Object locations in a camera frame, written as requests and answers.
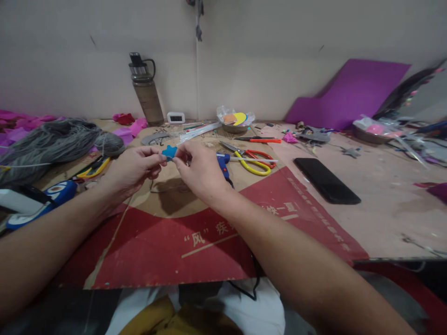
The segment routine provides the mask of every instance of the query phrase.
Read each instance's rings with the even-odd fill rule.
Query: gray star shape
[[[343,150],[343,154],[351,156],[352,158],[357,159],[357,157],[361,156],[354,148],[345,149],[341,147]]]

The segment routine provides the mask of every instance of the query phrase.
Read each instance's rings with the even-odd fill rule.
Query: hand
[[[172,161],[185,184],[208,205],[227,191],[232,191],[219,167],[216,153],[199,142],[186,141],[179,145]]]
[[[138,191],[146,178],[156,179],[166,166],[166,156],[155,147],[142,146],[127,149],[112,162],[101,178],[98,188],[115,194],[120,202]]]

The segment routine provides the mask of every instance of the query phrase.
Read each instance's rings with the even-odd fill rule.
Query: bottle handle
[[[152,62],[152,67],[154,68],[154,74],[152,75],[152,79],[154,79],[154,77],[155,77],[155,62],[154,62],[154,60],[151,58],[147,58],[146,60],[142,60],[142,61],[143,62],[146,62],[146,61]]]

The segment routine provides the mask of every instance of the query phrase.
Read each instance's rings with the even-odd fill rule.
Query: metal bowl
[[[373,133],[366,132],[365,130],[357,127],[356,125],[354,125],[354,131],[352,132],[352,134],[359,140],[374,144],[385,144],[393,139],[392,137],[375,135]]]
[[[238,134],[238,133],[244,133],[248,130],[248,128],[250,127],[250,125],[248,126],[234,126],[234,125],[226,125],[222,123],[222,128],[231,134]]]

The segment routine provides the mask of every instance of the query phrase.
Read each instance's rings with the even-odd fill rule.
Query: gray yarn
[[[101,129],[94,123],[69,118],[46,122],[15,142],[0,156],[0,165],[21,166],[42,163],[65,163],[85,155],[93,146]],[[51,165],[11,168],[0,172],[0,188],[32,184]]]
[[[115,157],[119,156],[126,150],[124,141],[118,135],[103,132],[95,141],[95,146],[103,155]]]

